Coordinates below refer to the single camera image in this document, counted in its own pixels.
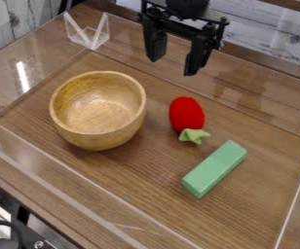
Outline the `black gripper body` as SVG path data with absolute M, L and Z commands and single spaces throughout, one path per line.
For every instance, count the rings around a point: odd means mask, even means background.
M 141 27 L 143 21 L 151 19 L 165 33 L 171 32 L 186 39 L 204 34 L 218 50 L 228 19 L 208 8 L 208 3 L 210 0 L 140 0 Z

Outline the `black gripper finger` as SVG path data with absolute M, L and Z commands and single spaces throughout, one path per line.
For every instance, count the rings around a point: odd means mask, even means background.
M 165 54 L 167 33 L 151 19 L 143 21 L 143 40 L 145 55 L 155 62 Z
M 186 55 L 183 75 L 192 76 L 206 65 L 212 50 L 212 41 L 204 35 L 196 35 L 191 39 L 190 52 Z

